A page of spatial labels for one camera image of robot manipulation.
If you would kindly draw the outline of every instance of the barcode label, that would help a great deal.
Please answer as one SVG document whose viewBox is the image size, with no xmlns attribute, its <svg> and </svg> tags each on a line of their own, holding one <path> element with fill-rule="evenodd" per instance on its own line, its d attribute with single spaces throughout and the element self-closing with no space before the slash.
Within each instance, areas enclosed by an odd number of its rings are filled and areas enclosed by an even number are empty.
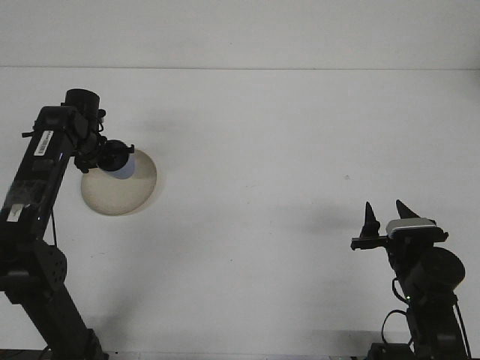
<svg viewBox="0 0 480 360">
<path fill-rule="evenodd" d="M 34 156 L 44 156 L 48 149 L 48 144 L 50 144 L 50 140 L 53 136 L 53 130 L 44 131 L 42 137 L 40 138 L 40 142 L 38 143 L 37 150 L 34 152 Z"/>
</svg>

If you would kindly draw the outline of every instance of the label sticker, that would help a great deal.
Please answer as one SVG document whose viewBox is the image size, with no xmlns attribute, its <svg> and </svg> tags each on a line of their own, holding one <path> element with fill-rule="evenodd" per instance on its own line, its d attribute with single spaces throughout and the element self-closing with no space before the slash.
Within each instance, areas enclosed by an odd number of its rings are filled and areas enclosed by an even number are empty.
<svg viewBox="0 0 480 360">
<path fill-rule="evenodd" d="M 10 214 L 8 215 L 7 221 L 9 223 L 17 223 L 22 214 L 23 204 L 13 204 L 10 209 Z"/>
<path fill-rule="evenodd" d="M 50 140 L 53 136 L 53 130 L 44 131 L 42 137 L 40 138 L 40 142 L 38 143 L 37 150 L 34 152 L 34 156 L 44 156 L 48 149 L 48 144 L 50 144 Z"/>
</svg>

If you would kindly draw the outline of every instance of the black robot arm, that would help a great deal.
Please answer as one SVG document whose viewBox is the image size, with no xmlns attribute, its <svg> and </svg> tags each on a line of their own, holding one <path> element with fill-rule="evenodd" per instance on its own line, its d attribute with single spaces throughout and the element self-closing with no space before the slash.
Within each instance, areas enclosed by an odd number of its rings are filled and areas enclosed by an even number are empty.
<svg viewBox="0 0 480 360">
<path fill-rule="evenodd" d="M 96 167 L 107 139 L 105 112 L 90 91 L 67 92 L 61 106 L 45 106 L 0 211 L 0 290 L 23 306 L 54 359 L 104 360 L 65 288 L 67 259 L 44 241 L 52 207 L 70 157 L 83 172 Z"/>
<path fill-rule="evenodd" d="M 408 344 L 375 343 L 368 359 L 468 359 L 470 349 L 464 343 L 453 310 L 458 308 L 454 289 L 464 279 L 465 268 L 453 253 L 434 247 L 449 234 L 434 220 L 419 217 L 400 200 L 397 210 L 400 219 L 390 221 L 387 235 L 379 236 L 380 223 L 367 202 L 364 226 L 360 236 L 352 239 L 351 247 L 386 249 L 403 290 L 402 300 L 408 306 L 406 319 L 414 351 Z"/>
</svg>

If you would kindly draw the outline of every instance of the white surface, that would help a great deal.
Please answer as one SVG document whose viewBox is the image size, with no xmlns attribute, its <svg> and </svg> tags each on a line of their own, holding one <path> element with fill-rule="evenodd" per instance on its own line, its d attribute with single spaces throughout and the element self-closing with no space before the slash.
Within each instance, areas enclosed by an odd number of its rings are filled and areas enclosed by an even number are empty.
<svg viewBox="0 0 480 360">
<path fill-rule="evenodd" d="M 0 65 L 480 68 L 477 0 L 2 0 Z"/>
<path fill-rule="evenodd" d="M 94 213 L 80 171 L 56 203 L 67 288 L 106 350 L 365 353 L 391 294 L 385 251 L 353 252 L 365 201 L 451 234 L 478 355 L 480 72 L 0 68 L 0 188 L 40 108 L 83 87 L 106 135 L 144 149 L 165 186 L 128 217 Z M 44 344 L 0 296 L 0 347 Z M 400 317 L 390 331 L 407 329 Z"/>
</svg>

